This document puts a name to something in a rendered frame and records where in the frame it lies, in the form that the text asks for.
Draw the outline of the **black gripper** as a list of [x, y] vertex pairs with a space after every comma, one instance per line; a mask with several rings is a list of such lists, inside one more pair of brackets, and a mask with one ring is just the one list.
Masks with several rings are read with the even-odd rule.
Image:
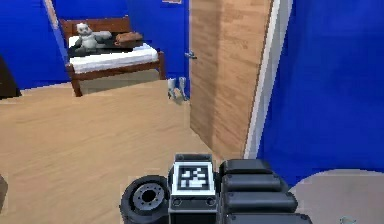
[[124, 224], [169, 224], [170, 193], [167, 179], [146, 175], [134, 180], [124, 191], [119, 205]]

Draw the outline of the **grey boots pair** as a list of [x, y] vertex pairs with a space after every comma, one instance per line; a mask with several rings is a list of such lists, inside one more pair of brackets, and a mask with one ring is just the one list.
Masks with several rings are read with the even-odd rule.
[[178, 90], [182, 99], [184, 101], [187, 101], [188, 97], [185, 93], [186, 81], [187, 81], [187, 79], [185, 77], [169, 78], [167, 80], [168, 98], [169, 99], [175, 99], [176, 98], [175, 90]]

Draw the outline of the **brown wooden bed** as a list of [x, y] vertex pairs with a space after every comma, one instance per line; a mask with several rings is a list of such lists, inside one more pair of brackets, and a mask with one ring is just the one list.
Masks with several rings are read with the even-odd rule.
[[[94, 31], [110, 31], [112, 37], [105, 41], [103, 48], [92, 51], [77, 51], [75, 42], [79, 36], [76, 30], [78, 23], [86, 23]], [[67, 59], [65, 68], [76, 97], [83, 92], [81, 81], [111, 77], [124, 73], [156, 69], [160, 80], [166, 79], [165, 54], [147, 44], [127, 48], [115, 44], [116, 36], [121, 33], [134, 32], [128, 15], [99, 19], [60, 19], [59, 24], [67, 43]]]

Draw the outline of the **wooden room door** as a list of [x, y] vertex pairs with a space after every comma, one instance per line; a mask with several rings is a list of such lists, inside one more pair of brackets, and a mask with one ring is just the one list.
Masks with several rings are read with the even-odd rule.
[[190, 127], [221, 159], [244, 155], [274, 0], [190, 0]]

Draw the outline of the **brown pillow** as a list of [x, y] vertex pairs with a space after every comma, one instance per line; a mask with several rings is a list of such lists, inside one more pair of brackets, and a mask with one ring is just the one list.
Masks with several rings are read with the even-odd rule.
[[138, 32], [121, 33], [116, 36], [115, 44], [121, 47], [134, 48], [141, 46], [143, 36]]

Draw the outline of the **grey teddy bear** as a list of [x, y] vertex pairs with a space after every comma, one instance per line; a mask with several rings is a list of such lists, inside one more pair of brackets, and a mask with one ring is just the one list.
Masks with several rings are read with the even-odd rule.
[[105, 46], [105, 41], [112, 37], [110, 31], [94, 32], [86, 23], [78, 23], [76, 25], [76, 30], [79, 36], [78, 40], [75, 42], [77, 51], [92, 51], [103, 48]]

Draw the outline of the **dark brown furniture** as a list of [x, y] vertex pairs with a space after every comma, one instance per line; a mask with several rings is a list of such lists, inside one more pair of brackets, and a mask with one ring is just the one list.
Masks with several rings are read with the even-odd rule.
[[21, 92], [3, 57], [0, 55], [0, 100], [20, 97]]

